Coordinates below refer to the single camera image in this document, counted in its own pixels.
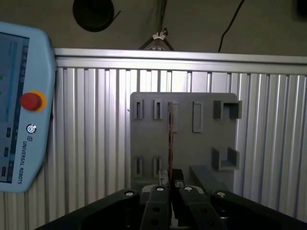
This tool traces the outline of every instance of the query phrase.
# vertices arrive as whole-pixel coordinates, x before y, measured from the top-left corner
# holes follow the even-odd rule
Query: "screw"
[[[125,195],[126,196],[132,196],[134,193],[133,192],[126,192]]]
[[[189,191],[192,191],[193,189],[191,187],[185,187],[184,190],[189,192]]]
[[[221,197],[221,198],[223,198],[224,196],[226,196],[226,194],[225,193],[222,193],[222,192],[218,192],[218,193],[216,193],[219,197]]]

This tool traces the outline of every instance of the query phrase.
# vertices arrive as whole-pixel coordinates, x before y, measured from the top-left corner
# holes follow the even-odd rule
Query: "gray panel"
[[[242,100],[242,119],[236,128],[240,169],[234,191],[307,221],[306,57],[85,49],[55,53],[54,117],[45,165],[27,193],[0,193],[0,229],[30,230],[104,197],[123,181],[128,187],[130,94],[172,88],[235,93]],[[126,83],[120,83],[124,76]]]
[[[154,102],[162,101],[164,119],[154,119]],[[215,100],[237,103],[235,94],[227,93],[134,93],[135,101],[142,101],[144,116],[130,120],[132,188],[140,189],[158,183],[158,170],[168,165],[168,102],[174,102],[173,167],[182,169],[185,183],[191,184],[189,166],[204,164],[233,190],[234,169],[237,168],[235,146],[236,119],[223,116],[214,119]]]

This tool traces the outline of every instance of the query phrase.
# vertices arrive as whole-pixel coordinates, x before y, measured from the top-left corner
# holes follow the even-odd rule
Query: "emergency stop button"
[[[20,97],[20,105],[29,111],[36,111],[42,106],[42,98],[32,92],[27,92]]]

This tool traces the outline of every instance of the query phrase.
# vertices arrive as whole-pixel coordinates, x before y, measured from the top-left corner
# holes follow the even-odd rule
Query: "slot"
[[[1,176],[5,176],[5,173],[6,173],[6,167],[2,167]]]
[[[153,177],[158,178],[159,177],[159,169],[162,169],[162,158],[161,157],[154,157],[153,158]]]
[[[163,119],[163,102],[161,99],[155,99],[153,101],[153,118],[154,120],[162,120]]]
[[[135,177],[143,177],[143,157],[136,157],[135,159]]]
[[[9,155],[9,148],[5,147],[4,148],[4,157],[8,157],[8,155]]]
[[[203,127],[203,102],[193,102],[193,132],[201,133]]]
[[[134,119],[143,119],[143,100],[136,99],[134,101]]]

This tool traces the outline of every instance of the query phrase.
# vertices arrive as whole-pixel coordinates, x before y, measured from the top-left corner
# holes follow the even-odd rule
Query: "gray bracket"
[[[220,151],[212,148],[211,164],[216,170],[234,170],[239,167],[239,152],[228,148],[226,158]]]
[[[169,102],[174,115],[173,168],[182,170],[186,184],[194,184],[189,166],[205,165],[218,181],[232,188],[239,165],[234,148],[241,102],[233,93],[183,92],[131,94],[131,188],[158,184],[159,170],[167,169]],[[212,148],[217,154],[212,155]]]
[[[214,101],[213,102],[213,118],[223,119],[225,113],[230,119],[241,119],[242,101]]]

